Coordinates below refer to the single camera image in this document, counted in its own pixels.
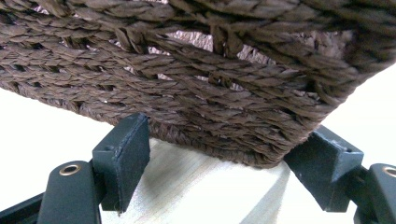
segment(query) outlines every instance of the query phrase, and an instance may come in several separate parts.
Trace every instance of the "metal grommet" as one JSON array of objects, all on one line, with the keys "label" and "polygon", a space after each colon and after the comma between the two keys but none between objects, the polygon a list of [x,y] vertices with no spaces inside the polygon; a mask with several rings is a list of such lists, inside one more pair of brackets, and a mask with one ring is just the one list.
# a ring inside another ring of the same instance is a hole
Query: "metal grommet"
[{"label": "metal grommet", "polygon": [[81,166],[78,164],[71,164],[68,166],[65,166],[59,171],[60,175],[73,175],[77,173],[81,169]]},{"label": "metal grommet", "polygon": [[396,169],[393,167],[385,166],[382,170],[390,176],[396,177]]}]

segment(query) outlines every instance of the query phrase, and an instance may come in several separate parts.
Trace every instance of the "black plastic bracket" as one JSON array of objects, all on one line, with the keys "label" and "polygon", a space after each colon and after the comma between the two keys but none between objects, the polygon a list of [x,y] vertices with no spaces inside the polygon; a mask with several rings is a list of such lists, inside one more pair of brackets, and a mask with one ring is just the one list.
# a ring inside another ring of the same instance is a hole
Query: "black plastic bracket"
[{"label": "black plastic bracket", "polygon": [[361,166],[363,156],[320,127],[285,162],[322,210],[345,212],[352,200],[358,206],[355,223],[396,223],[396,167],[374,164],[367,171]]},{"label": "black plastic bracket", "polygon": [[105,211],[125,212],[149,163],[149,124],[146,116],[129,116],[92,152],[92,165],[105,179]]},{"label": "black plastic bracket", "polygon": [[345,212],[350,175],[361,167],[363,152],[321,126],[307,141],[293,149],[285,161],[311,192],[322,210]]},{"label": "black plastic bracket", "polygon": [[100,223],[99,203],[126,211],[149,163],[148,118],[121,120],[92,156],[55,168],[46,192],[0,212],[0,223]]}]

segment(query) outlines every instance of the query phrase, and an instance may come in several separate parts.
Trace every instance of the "white surface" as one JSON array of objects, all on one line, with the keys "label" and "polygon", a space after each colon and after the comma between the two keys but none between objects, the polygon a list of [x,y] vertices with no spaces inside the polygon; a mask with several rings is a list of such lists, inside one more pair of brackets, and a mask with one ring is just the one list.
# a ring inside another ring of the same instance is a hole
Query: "white surface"
[{"label": "white surface", "polygon": [[[392,66],[364,83],[324,121],[325,126],[364,151],[366,167],[375,162],[396,163],[395,72]],[[0,210],[44,191],[48,174],[60,163],[88,160],[93,147],[111,129],[107,124],[42,106],[0,90]],[[44,148],[42,152],[36,152],[38,147]],[[291,175],[278,223],[352,223],[353,213],[353,207],[348,214],[321,212]]]},{"label": "white surface", "polygon": [[[286,163],[258,170],[154,139],[150,147],[152,159],[128,211],[120,217],[102,213],[104,223],[240,223],[253,219],[249,214],[264,197],[280,206]],[[274,223],[270,215],[268,223]]]}]

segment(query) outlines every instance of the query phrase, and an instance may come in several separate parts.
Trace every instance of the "brown woven basket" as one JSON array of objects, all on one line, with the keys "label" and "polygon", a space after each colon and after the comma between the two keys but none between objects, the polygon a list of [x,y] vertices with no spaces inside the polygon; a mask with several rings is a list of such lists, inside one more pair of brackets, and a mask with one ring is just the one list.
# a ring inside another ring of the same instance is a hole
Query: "brown woven basket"
[{"label": "brown woven basket", "polygon": [[394,0],[0,1],[0,87],[272,167],[393,64]]}]

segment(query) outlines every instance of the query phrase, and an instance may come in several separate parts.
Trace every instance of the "white background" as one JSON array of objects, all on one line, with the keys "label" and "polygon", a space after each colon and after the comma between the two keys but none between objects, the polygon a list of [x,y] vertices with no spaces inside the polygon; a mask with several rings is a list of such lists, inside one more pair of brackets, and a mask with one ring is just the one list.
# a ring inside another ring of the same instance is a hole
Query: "white background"
[{"label": "white background", "polygon": [[[366,167],[376,162],[396,164],[395,72],[393,65],[368,80],[323,122],[365,153]],[[0,211],[43,192],[56,166],[88,161],[111,128],[0,90]],[[279,223],[352,223],[354,209],[348,214],[321,212],[291,175]]]}]

